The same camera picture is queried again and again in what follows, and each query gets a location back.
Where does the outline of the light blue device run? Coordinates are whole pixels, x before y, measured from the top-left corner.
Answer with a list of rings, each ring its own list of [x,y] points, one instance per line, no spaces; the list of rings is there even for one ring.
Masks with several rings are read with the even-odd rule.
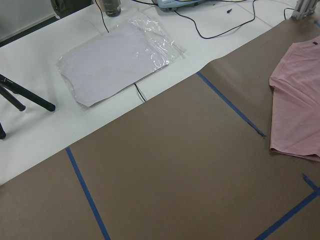
[[[205,1],[206,0],[152,0],[152,2],[164,12],[176,11],[183,7],[195,7],[203,4]]]

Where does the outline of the aluminium frame post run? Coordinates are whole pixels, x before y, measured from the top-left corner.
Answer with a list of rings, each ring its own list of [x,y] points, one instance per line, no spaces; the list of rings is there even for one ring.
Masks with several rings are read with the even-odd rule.
[[[315,13],[319,0],[298,0],[292,12],[291,18],[294,20],[303,20]]]

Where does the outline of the pink Snoopy t-shirt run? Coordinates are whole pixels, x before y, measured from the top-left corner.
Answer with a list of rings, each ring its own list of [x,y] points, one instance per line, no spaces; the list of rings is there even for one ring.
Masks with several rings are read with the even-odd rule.
[[[292,43],[269,78],[270,150],[320,160],[320,38]]]

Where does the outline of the paper in plastic sleeve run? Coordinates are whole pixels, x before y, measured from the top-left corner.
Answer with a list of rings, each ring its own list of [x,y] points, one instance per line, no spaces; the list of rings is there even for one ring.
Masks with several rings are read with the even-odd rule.
[[[75,101],[91,107],[172,64],[184,51],[158,21],[139,14],[67,51],[57,68]]]

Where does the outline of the black tripod leg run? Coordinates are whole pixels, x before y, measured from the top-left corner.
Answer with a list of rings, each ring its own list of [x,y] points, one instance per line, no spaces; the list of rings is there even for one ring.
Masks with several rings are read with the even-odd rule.
[[[13,82],[12,80],[8,79],[4,75],[0,75],[0,86],[4,87],[7,91],[10,90],[14,94],[21,95],[26,99],[36,103],[37,105],[45,108],[50,112],[54,112],[56,110],[56,106],[45,99],[41,98],[40,96],[34,94],[33,92],[29,91],[28,89],[22,87],[21,85]]]
[[[4,131],[2,125],[0,124],[0,139],[3,140],[6,137],[6,132]]]
[[[0,87],[0,94],[20,112],[24,111],[26,107],[18,101],[11,93],[9,93],[4,87]]]

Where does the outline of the dark glass jar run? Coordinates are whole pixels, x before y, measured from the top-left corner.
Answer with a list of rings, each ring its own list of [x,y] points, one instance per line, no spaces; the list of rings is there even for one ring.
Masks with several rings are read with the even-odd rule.
[[[120,0],[102,0],[102,6],[108,17],[117,17],[121,14]]]

